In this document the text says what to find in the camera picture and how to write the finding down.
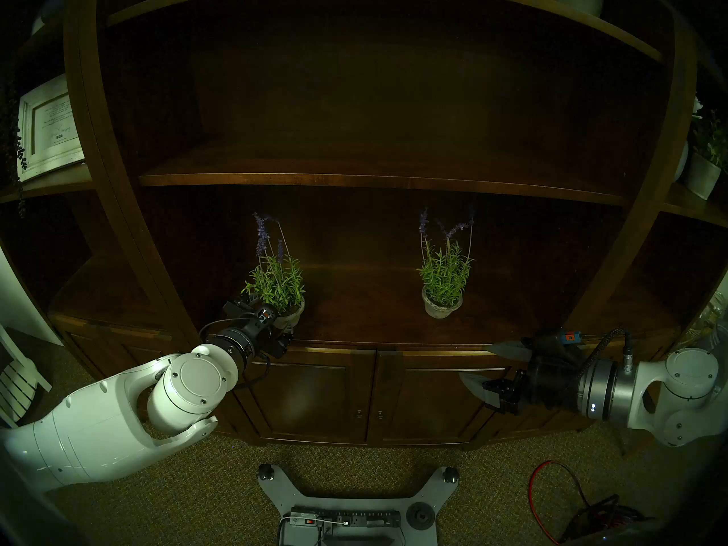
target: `gray metal base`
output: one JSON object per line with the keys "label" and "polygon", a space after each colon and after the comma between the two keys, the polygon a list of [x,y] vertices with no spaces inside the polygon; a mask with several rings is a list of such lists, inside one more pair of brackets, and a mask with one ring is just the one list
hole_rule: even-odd
{"label": "gray metal base", "polygon": [[[399,528],[341,526],[333,525],[333,535],[330,538],[340,539],[349,537],[364,540],[373,537],[389,537],[392,546],[437,546],[438,534],[433,521],[426,530],[416,530],[407,521],[407,509],[414,503],[427,503],[438,514],[445,501],[458,486],[458,476],[452,477],[456,471],[448,471],[449,481],[444,475],[448,468],[441,467],[435,470],[424,487],[413,497],[407,499],[333,499],[328,497],[307,497],[290,482],[286,472],[280,466],[271,465],[272,472],[258,476],[258,483],[264,493],[278,509],[281,517],[291,511],[304,510],[308,507],[315,510],[326,511],[354,511],[354,512],[384,512],[399,511],[401,522]],[[287,521],[283,527],[281,544],[285,546],[316,546],[319,529],[310,526],[293,526]],[[327,543],[322,538],[322,546]]]}

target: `picture frame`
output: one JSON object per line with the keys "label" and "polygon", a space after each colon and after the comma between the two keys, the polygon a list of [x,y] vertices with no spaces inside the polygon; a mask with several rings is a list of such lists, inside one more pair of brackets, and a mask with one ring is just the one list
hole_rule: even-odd
{"label": "picture frame", "polygon": [[23,95],[17,121],[28,163],[23,170],[17,161],[21,182],[84,160],[65,74]]}

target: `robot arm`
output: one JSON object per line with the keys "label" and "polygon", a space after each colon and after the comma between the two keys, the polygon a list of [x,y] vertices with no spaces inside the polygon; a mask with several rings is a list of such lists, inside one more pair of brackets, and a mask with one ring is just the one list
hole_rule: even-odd
{"label": "robot arm", "polygon": [[[209,435],[217,419],[208,415],[261,348],[282,355],[290,336],[272,338],[276,317],[274,308],[263,306],[242,326],[223,329],[187,354],[152,360],[71,393],[43,419],[5,430],[0,439],[38,491],[137,472]],[[136,413],[140,393],[152,385],[149,420],[173,435],[163,440],[152,438]]]}
{"label": "robot arm", "polygon": [[[599,358],[599,352],[624,333],[623,362]],[[518,414],[525,404],[573,411],[590,419],[646,429],[666,446],[682,446],[700,436],[728,429],[726,365],[709,352],[686,348],[667,360],[632,364],[631,335],[615,329],[588,358],[577,347],[579,333],[546,333],[526,344],[491,345],[494,354],[524,361],[513,380],[490,380],[469,373],[460,377],[468,389],[501,413]],[[653,382],[662,382],[654,413],[643,396]]]}

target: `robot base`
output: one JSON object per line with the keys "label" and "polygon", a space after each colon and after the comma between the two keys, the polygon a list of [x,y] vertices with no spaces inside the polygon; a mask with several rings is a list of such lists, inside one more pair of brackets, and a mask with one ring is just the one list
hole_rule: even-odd
{"label": "robot base", "polygon": [[435,517],[453,491],[455,468],[438,468],[424,487],[405,499],[307,497],[280,466],[263,464],[258,483],[278,509],[290,516],[282,528],[286,546],[437,546]]}

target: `gray carpet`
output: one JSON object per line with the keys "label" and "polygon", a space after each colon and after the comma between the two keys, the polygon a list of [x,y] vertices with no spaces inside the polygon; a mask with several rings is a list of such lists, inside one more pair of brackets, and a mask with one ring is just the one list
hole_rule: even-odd
{"label": "gray carpet", "polygon": [[[32,418],[39,418],[90,377],[64,349],[50,349],[12,332],[54,389]],[[635,431],[597,424],[583,433],[531,438],[473,452],[439,448],[247,446],[220,435],[154,466],[110,483],[71,486],[52,501],[99,545],[272,546],[278,514],[256,481],[261,463],[279,464],[306,494],[406,497],[441,465],[459,469],[460,486],[438,516],[447,545],[547,545],[529,511],[531,471],[558,459],[578,475],[588,499],[618,493],[623,504],[668,518],[719,449],[703,438],[681,448],[652,444],[623,459],[620,448]],[[562,469],[549,466],[534,485],[535,505],[547,528],[560,533],[581,507]]]}

